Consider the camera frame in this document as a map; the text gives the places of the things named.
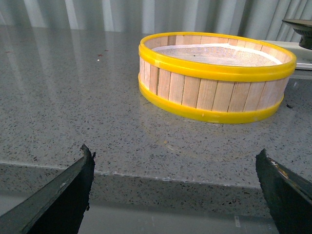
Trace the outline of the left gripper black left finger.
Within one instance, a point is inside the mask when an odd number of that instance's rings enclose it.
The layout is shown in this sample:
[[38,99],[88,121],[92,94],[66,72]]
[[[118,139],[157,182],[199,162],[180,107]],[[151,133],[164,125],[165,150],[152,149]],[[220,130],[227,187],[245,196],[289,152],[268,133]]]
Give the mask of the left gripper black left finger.
[[94,180],[96,156],[83,156],[21,204],[0,217],[2,234],[77,234]]

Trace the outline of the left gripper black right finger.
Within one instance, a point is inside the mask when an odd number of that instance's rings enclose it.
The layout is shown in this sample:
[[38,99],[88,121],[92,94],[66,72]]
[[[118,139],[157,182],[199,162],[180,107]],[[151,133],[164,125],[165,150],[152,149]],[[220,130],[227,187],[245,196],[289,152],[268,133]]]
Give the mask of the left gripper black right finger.
[[256,172],[267,206],[280,234],[312,232],[312,183],[268,157],[256,155]]

